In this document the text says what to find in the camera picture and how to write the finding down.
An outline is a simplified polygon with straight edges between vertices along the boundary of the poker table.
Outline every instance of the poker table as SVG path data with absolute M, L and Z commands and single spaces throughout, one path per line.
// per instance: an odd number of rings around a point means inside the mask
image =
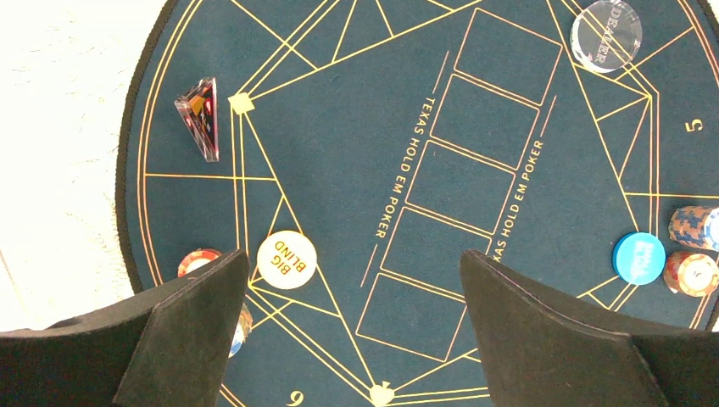
M 219 405 L 491 405 L 467 249 L 598 307 L 706 329 L 716 292 L 628 284 L 612 250 L 633 231 L 682 250 L 672 212 L 719 205 L 716 21 L 703 2 L 632 0 L 642 46 L 597 74 L 570 48 L 590 3 L 166 4 L 120 138 L 134 288 L 176 278 L 197 248 L 244 248 L 255 267 L 276 231 L 318 258 L 292 290 L 255 269 L 253 330 Z M 173 104 L 203 77 L 217 83 L 216 163 Z

